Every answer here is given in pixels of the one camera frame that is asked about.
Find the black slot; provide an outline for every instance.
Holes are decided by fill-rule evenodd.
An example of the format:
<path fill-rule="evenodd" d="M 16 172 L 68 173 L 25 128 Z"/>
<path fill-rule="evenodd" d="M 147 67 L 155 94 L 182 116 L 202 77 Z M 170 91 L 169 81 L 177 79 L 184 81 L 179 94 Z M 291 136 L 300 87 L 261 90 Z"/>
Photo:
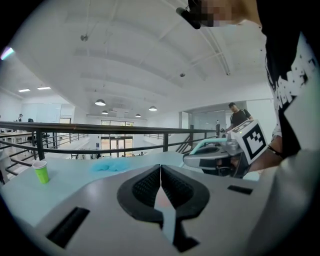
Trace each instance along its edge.
<path fill-rule="evenodd" d="M 65 248 L 89 212 L 84 208 L 74 208 L 46 237 L 56 245 Z"/>
<path fill-rule="evenodd" d="M 251 188 L 236 186 L 236 185 L 230 185 L 228 187 L 228 190 L 232 190 L 232 191 L 239 192 L 239 193 L 246 194 L 246 195 L 251 195 L 251 193 L 253 191 L 253 189 L 251 189 Z"/>

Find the black sleeve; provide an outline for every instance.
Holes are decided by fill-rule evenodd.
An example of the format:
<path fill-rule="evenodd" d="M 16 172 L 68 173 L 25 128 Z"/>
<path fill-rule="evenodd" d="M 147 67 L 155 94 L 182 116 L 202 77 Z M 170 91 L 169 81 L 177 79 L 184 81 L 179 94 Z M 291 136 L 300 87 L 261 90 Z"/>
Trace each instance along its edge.
<path fill-rule="evenodd" d="M 245 113 L 245 116 L 247 118 L 251 117 L 250 113 L 248 112 L 248 110 L 244 109 L 244 113 Z"/>

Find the ceiling light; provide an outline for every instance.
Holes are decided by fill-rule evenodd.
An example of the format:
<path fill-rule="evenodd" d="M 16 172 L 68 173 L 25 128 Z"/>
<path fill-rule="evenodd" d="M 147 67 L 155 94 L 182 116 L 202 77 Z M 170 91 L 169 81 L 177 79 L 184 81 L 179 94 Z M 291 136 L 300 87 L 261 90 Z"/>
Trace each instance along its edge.
<path fill-rule="evenodd" d="M 98 105 L 98 106 L 105 106 L 106 103 L 103 99 L 98 99 L 94 104 Z"/>
<path fill-rule="evenodd" d="M 150 111 L 157 111 L 158 109 L 157 109 L 155 106 L 151 106 L 151 107 L 149 108 L 149 110 L 150 110 Z"/>
<path fill-rule="evenodd" d="M 23 92 L 30 92 L 29 89 L 23 89 L 23 90 L 18 90 L 19 93 L 23 93 Z"/>
<path fill-rule="evenodd" d="M 38 90 L 49 90 L 51 89 L 50 87 L 38 87 Z"/>
<path fill-rule="evenodd" d="M 1 60 L 5 60 L 9 55 L 13 54 L 15 51 L 10 47 L 4 50 L 4 52 L 1 54 Z"/>

